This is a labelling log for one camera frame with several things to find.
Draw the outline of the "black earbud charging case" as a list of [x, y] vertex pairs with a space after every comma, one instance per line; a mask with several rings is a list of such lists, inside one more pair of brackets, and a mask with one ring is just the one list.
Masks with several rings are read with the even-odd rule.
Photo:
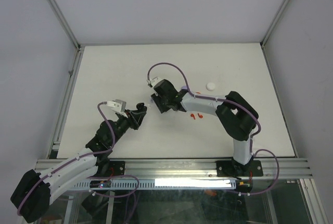
[[136, 105], [136, 109], [137, 109], [138, 112], [142, 113], [142, 112], [146, 112], [148, 108], [145, 105], [145, 103], [138, 103]]

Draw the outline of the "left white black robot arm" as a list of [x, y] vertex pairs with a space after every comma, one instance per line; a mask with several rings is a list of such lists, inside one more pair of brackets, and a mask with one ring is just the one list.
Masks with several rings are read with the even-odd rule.
[[27, 171], [10, 197], [17, 215], [28, 223], [35, 222], [76, 183], [95, 175], [106, 175], [108, 157], [115, 144], [128, 129], [138, 130], [147, 114], [144, 103], [136, 107], [136, 110], [117, 112], [117, 121], [105, 119], [94, 137], [74, 157], [41, 172], [34, 169]]

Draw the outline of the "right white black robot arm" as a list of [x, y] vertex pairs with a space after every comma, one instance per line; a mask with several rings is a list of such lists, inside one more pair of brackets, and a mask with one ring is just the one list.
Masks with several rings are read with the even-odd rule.
[[221, 98], [194, 94], [185, 87], [177, 91], [170, 81], [159, 77], [148, 81], [148, 86], [154, 90], [151, 99], [161, 113], [171, 109], [218, 117], [233, 139], [234, 173], [244, 176], [251, 170], [253, 131], [259, 126], [259, 115], [239, 93], [231, 91]]

